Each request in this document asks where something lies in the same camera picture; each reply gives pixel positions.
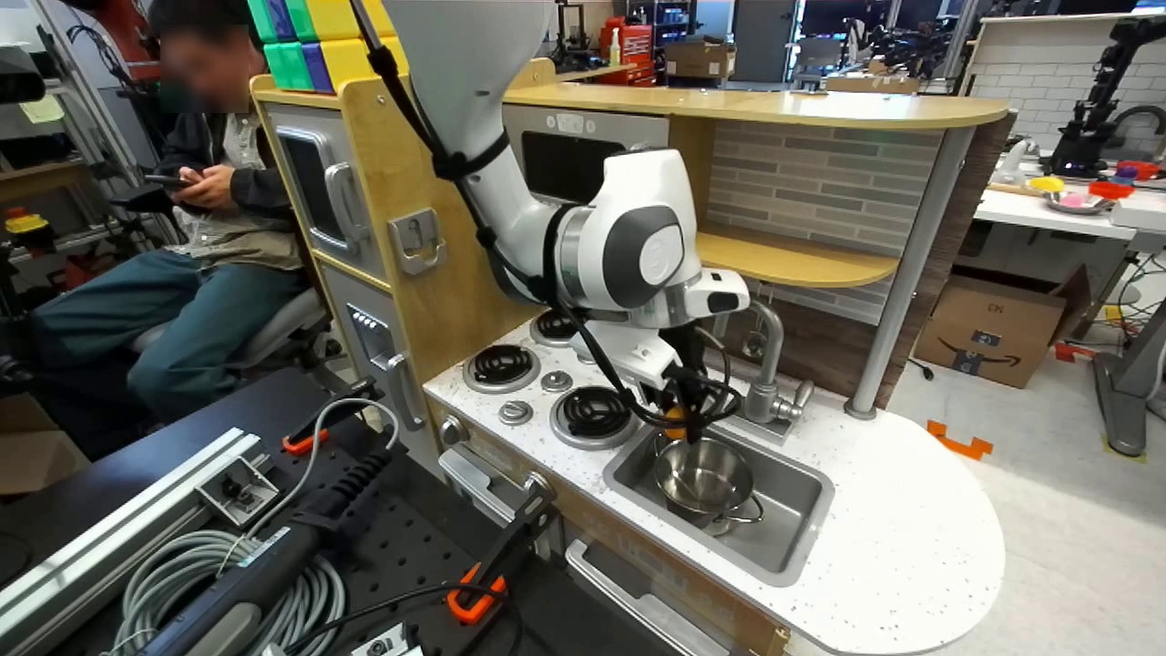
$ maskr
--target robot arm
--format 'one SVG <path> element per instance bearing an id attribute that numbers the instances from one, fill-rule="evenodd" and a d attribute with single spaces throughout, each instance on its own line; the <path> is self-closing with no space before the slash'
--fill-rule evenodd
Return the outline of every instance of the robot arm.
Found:
<path id="1" fill-rule="evenodd" d="M 390 0 L 387 8 L 411 64 L 416 123 L 444 164 L 472 159 L 449 178 L 467 198 L 502 285 L 532 304 L 599 317 L 596 340 L 610 362 L 665 391 L 678 352 L 659 328 L 752 304 L 741 272 L 701 266 L 684 159 L 673 148 L 610 155 L 590 203 L 539 199 L 502 141 L 502 91 L 539 50 L 556 4 Z"/>

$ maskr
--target kitchen sink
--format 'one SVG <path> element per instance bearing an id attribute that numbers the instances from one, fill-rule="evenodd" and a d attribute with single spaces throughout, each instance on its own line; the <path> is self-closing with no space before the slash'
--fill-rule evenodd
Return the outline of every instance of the kitchen sink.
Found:
<path id="1" fill-rule="evenodd" d="M 766 510 L 754 526 L 736 526 L 730 537 L 719 537 L 713 530 L 696 526 L 689 514 L 678 514 L 658 488 L 651 463 L 658 448 L 665 448 L 665 438 L 658 432 L 647 432 L 642 440 L 627 446 L 610 463 L 607 476 L 647 514 L 665 516 L 678 531 L 733 557 L 754 574 L 777 585 L 794 582 L 814 551 L 814 537 L 832 506 L 832 482 L 794 460 L 758 448 L 766 440 L 777 440 L 766 428 L 711 428 L 707 440 L 730 440 L 747 460 L 754 472 L 754 499 Z"/>

